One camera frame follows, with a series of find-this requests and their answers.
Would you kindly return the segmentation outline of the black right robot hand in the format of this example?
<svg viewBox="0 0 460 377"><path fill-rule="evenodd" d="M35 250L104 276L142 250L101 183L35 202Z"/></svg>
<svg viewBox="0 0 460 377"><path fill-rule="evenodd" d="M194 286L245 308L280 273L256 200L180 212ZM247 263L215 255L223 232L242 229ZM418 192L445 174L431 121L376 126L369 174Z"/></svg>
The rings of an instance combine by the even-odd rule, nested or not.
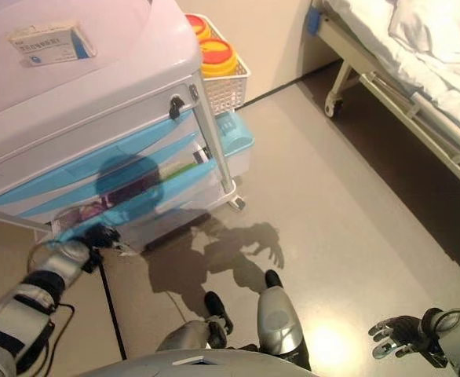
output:
<svg viewBox="0 0 460 377"><path fill-rule="evenodd" d="M422 350L427 341L422 337L418 327L421 321L417 317L391 317L376 323L368 335L377 343L371 354L381 360L391 354L401 358Z"/></svg>

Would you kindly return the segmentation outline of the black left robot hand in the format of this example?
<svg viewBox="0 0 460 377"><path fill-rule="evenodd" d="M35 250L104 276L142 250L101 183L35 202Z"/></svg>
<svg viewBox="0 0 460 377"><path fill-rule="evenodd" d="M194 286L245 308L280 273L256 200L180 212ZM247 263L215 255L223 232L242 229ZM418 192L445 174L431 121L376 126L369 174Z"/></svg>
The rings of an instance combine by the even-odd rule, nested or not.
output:
<svg viewBox="0 0 460 377"><path fill-rule="evenodd" d="M118 230L106 225L93 225L83 233L82 238L94 249L114 251L119 256L131 256L137 253L122 240Z"/></svg>

